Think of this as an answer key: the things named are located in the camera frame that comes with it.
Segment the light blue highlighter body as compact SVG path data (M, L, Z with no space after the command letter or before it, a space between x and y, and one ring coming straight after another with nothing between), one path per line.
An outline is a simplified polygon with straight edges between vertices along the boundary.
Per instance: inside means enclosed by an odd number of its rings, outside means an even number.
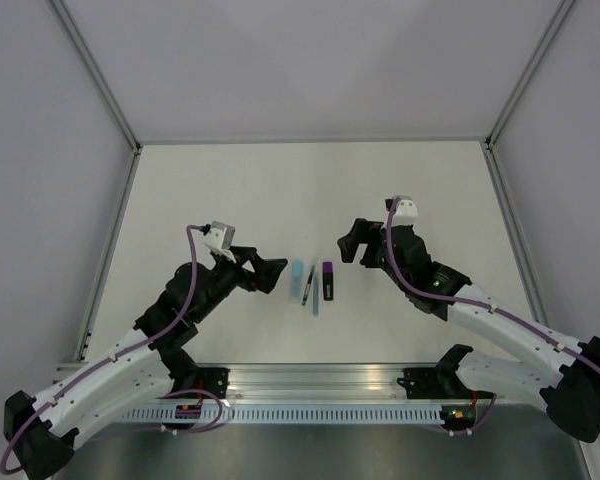
M303 297L303 276L291 275L290 281L290 302L294 305L300 305Z

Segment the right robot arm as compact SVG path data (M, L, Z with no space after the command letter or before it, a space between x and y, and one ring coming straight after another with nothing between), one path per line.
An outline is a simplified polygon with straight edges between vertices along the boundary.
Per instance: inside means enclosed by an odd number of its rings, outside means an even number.
M498 346L498 360L455 345L436 364L435 382L444 395L472 390L533 406L571 437L586 443L600 435L600 337L588 341L522 319L497 306L471 279L432 260L410 225L385 227L363 218L337 246L345 263L360 261L382 270L426 314L469 330Z

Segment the purple black highlighter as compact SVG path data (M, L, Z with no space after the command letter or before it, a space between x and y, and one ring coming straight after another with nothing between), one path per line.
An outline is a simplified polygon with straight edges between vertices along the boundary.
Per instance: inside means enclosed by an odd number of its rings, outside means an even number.
M324 272L323 280L323 299L325 302L334 300L334 274L332 271Z

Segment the light blue highlighter cap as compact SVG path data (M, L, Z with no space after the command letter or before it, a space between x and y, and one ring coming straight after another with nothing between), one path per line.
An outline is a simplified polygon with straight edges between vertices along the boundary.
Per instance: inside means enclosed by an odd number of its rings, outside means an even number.
M291 275L301 278L304 272L304 262L302 260L294 260L291 265Z

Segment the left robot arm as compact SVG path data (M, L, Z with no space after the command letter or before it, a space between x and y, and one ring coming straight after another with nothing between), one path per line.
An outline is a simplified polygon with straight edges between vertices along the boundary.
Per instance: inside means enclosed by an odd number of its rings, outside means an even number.
M36 394L19 390L5 401L3 457L17 459L16 472L47 479L124 413L195 391L197 366L184 346L199 323L235 289L271 293L288 264L263 259L254 247L232 247L212 258L211 268L194 260L179 266L156 302L95 360Z

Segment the green pen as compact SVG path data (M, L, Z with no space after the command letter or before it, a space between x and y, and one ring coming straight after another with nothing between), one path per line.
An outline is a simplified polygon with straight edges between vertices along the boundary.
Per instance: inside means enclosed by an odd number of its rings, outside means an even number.
M304 290L303 290L303 295L302 295L302 298L301 298L301 305L302 306L306 306L307 305L309 295L310 295L310 293L312 291L312 284L313 284L314 276L315 276L315 265L312 265L309 268L309 273L307 275L305 287L304 287Z

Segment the blue pen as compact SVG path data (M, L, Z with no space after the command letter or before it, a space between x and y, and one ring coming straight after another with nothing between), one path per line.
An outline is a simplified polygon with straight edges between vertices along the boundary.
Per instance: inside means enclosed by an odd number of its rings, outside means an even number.
M319 316L320 299L321 299L321 287L320 287L319 279L315 278L312 282L312 315L314 317Z

